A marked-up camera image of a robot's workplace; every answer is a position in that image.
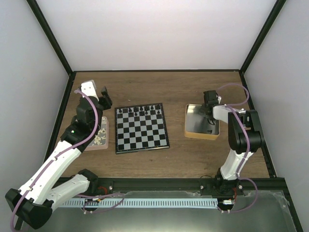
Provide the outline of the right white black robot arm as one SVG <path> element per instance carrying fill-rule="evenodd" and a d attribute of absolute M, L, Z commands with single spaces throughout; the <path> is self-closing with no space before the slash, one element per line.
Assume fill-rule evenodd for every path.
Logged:
<path fill-rule="evenodd" d="M 200 114 L 210 126 L 207 133 L 213 132 L 220 122 L 228 125 L 230 152 L 214 178 L 216 192 L 225 195 L 236 186 L 244 165 L 262 147 L 265 139 L 256 110 L 238 110 L 231 105 L 222 105 L 215 90 L 203 94 L 204 103 Z"/>

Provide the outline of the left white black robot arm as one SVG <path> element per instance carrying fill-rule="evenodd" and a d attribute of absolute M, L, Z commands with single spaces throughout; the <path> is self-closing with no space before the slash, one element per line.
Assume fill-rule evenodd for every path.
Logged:
<path fill-rule="evenodd" d="M 98 191 L 98 177 L 87 169 L 55 186 L 68 166 L 98 134 L 103 111 L 112 107 L 112 100 L 105 87 L 100 97 L 96 95 L 93 86 L 79 87 L 75 93 L 82 95 L 76 115 L 60 137 L 53 153 L 29 181 L 19 189 L 8 190 L 5 195 L 13 216 L 18 216 L 35 230 L 41 228 L 65 201 L 80 194 L 91 197 Z"/>

